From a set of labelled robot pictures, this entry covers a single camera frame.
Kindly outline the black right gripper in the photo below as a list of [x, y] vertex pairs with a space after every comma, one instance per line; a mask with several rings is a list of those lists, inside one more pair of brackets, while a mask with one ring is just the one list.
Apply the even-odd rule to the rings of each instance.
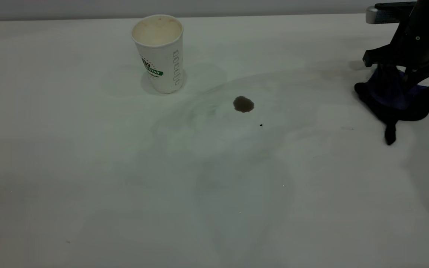
[[398, 90], [400, 72], [397, 66], [406, 68], [404, 90], [429, 78], [429, 0], [377, 3], [368, 7], [365, 15], [368, 24], [398, 24], [388, 45], [367, 50], [363, 56], [366, 67], [378, 64], [378, 94], [392, 94]]

